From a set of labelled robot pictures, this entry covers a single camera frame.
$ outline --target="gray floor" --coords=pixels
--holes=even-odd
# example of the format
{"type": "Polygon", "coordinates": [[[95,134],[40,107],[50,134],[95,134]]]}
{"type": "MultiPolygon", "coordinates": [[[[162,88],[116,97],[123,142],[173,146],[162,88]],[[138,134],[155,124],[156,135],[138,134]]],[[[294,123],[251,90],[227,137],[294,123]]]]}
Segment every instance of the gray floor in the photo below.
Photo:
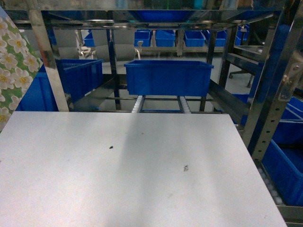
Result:
{"type": "MultiPolygon", "coordinates": [[[[206,54],[200,53],[200,54],[190,54],[187,56],[182,57],[174,57],[172,54],[165,54],[161,53],[160,56],[158,53],[154,53],[151,55],[144,54],[141,56],[142,60],[184,60],[184,61],[206,61],[206,54]]],[[[213,59],[213,65],[214,68],[212,70],[211,79],[215,82],[217,82],[221,67],[221,56],[220,54],[216,54],[213,59]]],[[[124,64],[126,61],[119,61],[117,63],[117,73],[118,74],[126,74],[126,69],[124,67],[124,64]]],[[[240,69],[231,66],[230,72],[239,71],[240,69]]],[[[103,63],[103,73],[111,73],[110,70],[110,64],[109,62],[103,63]]],[[[226,90],[233,94],[247,94],[250,91],[250,88],[247,88],[247,83],[250,79],[250,74],[236,74],[232,79],[228,78],[227,84],[226,84],[226,90]]],[[[127,90],[120,90],[120,96],[121,97],[136,97],[136,96],[130,96],[127,92],[127,90]]],[[[122,110],[132,110],[134,106],[135,101],[133,100],[122,100],[121,106],[122,110]]],[[[188,102],[189,108],[191,111],[198,111],[199,110],[199,102],[188,102]]],[[[144,102],[144,109],[161,109],[161,110],[175,110],[179,108],[179,105],[175,101],[145,101],[144,102]]],[[[115,102],[113,100],[106,100],[101,106],[100,110],[115,110],[115,102]]],[[[206,102],[205,105],[205,111],[212,111],[213,105],[210,102],[206,102]]]]}

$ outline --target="white table surface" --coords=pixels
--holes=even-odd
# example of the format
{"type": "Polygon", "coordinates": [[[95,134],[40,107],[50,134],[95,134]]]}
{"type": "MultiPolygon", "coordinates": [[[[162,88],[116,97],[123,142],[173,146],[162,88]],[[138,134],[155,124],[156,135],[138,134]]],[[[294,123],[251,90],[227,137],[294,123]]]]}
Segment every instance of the white table surface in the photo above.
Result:
{"type": "Polygon", "coordinates": [[[286,226],[228,115],[15,112],[0,161],[1,227],[286,226]]]}

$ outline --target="stainless steel rack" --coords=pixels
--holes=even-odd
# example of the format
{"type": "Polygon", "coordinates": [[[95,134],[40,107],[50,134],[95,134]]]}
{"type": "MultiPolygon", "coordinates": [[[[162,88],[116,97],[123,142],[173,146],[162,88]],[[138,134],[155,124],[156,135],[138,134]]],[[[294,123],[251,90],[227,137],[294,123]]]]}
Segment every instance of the stainless steel rack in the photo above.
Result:
{"type": "MultiPolygon", "coordinates": [[[[207,51],[207,62],[212,63],[216,51],[216,31],[227,29],[226,45],[223,50],[220,78],[211,81],[209,94],[220,107],[239,124],[244,143],[256,161],[261,161],[275,132],[287,102],[293,95],[303,72],[303,1],[300,1],[291,29],[282,50],[281,57],[267,79],[268,59],[273,51],[273,40],[277,27],[285,22],[285,9],[288,1],[204,1],[195,8],[194,0],[143,1],[143,0],[2,0],[2,7],[19,28],[32,28],[40,46],[45,69],[48,74],[55,100],[60,111],[68,111],[68,106],[60,82],[55,59],[60,55],[51,45],[47,30],[52,29],[106,29],[110,53],[112,74],[105,75],[106,82],[90,95],[73,104],[75,109],[87,111],[98,106],[112,92],[115,92],[116,108],[120,109],[119,89],[127,87],[125,75],[116,71],[115,29],[210,29],[212,35],[207,51]],[[138,10],[188,10],[184,20],[146,21],[137,17],[138,10]],[[237,26],[252,22],[269,20],[269,30],[263,46],[234,46],[237,26]],[[258,87],[247,104],[226,91],[230,64],[242,70],[256,74],[259,63],[263,64],[258,87]],[[265,98],[259,99],[261,90],[265,98]],[[243,116],[248,116],[245,125],[241,125],[243,116]]],[[[183,40],[173,51],[182,52],[183,40]]],[[[204,110],[205,98],[201,99],[200,111],[204,110]]],[[[303,226],[302,208],[279,207],[289,226],[303,226]]]]}

